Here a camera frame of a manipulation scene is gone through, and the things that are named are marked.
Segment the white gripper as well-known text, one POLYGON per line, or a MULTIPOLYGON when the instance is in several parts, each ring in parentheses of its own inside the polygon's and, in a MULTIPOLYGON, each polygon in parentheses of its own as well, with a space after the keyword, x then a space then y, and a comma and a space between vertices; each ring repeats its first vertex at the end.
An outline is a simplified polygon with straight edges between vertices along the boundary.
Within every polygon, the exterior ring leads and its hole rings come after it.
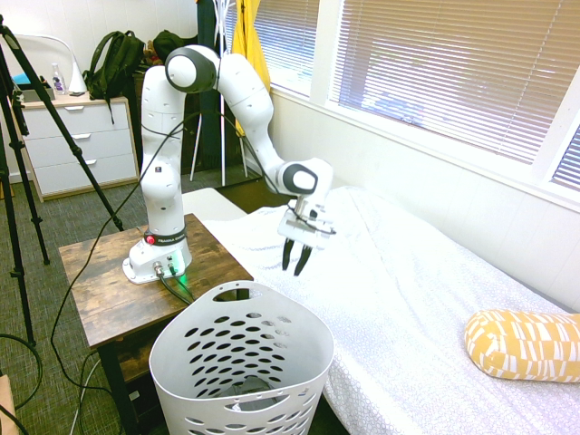
POLYGON ((299 276, 312 253, 312 247, 324 249, 331 237, 331 220, 322 213, 321 217, 302 217, 288 205, 278 226, 278 234, 286 237, 282 269, 287 270, 295 242, 303 245, 300 257, 295 266, 294 276, 299 276))

